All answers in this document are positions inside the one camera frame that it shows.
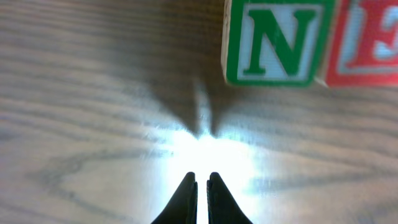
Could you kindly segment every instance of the wooden table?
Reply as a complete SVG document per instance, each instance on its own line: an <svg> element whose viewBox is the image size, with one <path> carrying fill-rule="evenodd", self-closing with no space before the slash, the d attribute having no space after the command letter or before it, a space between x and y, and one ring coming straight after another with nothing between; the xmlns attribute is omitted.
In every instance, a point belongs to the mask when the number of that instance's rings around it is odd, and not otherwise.
<svg viewBox="0 0 398 224"><path fill-rule="evenodd" d="M0 223L150 223L182 177L254 223L397 223L398 89L230 88L223 1L2 0Z"/></svg>

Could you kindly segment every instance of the green letter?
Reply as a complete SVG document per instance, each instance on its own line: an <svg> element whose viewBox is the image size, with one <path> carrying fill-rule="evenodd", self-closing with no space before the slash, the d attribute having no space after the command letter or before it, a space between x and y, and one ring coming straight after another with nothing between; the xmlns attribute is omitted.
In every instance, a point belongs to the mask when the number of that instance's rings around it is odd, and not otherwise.
<svg viewBox="0 0 398 224"><path fill-rule="evenodd" d="M299 69L307 27L315 17L315 12L313 10L299 10L294 13L298 26L293 49L287 43L271 10L251 10L249 16L254 20L254 33L250 67L244 71L244 74L261 75L266 72L265 68L260 68L261 40L265 33L287 75L295 76Z"/></svg>

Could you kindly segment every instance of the red border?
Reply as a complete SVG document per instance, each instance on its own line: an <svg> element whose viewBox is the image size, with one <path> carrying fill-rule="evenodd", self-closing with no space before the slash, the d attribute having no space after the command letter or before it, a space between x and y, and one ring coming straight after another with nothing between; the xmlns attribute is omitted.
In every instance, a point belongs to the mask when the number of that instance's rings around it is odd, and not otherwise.
<svg viewBox="0 0 398 224"><path fill-rule="evenodd" d="M330 63L327 69L326 84L328 86L360 86L360 85L393 85L398 84L398 74L373 73L367 75L350 74L350 76L341 76L337 70L338 57L340 55L341 44L346 27L346 21L349 15L351 0L343 0L338 16L338 23L335 32L335 38L332 43Z"/></svg>

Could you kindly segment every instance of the red letter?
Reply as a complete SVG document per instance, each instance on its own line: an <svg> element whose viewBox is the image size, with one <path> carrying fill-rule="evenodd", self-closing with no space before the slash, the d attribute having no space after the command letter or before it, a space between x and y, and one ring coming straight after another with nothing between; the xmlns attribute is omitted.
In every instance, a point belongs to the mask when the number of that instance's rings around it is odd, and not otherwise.
<svg viewBox="0 0 398 224"><path fill-rule="evenodd" d="M376 41L384 42L393 48L396 31L398 30L398 21L389 29L382 28L383 16L386 9L390 6L396 6L396 0L363 0L360 6L365 10L365 26L359 40L356 58L347 63L347 67L363 67L363 66L389 66L397 65L398 57L378 60L374 58L374 48Z"/></svg>

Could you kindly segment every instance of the wooden block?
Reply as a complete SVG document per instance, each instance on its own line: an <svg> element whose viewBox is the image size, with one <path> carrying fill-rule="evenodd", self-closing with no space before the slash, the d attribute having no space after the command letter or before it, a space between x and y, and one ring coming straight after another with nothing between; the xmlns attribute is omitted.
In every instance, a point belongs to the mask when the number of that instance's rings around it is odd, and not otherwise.
<svg viewBox="0 0 398 224"><path fill-rule="evenodd" d="M335 0L226 0L221 63L231 85L307 86Z"/></svg>
<svg viewBox="0 0 398 224"><path fill-rule="evenodd" d="M398 84L398 1L342 0L320 81L327 86Z"/></svg>

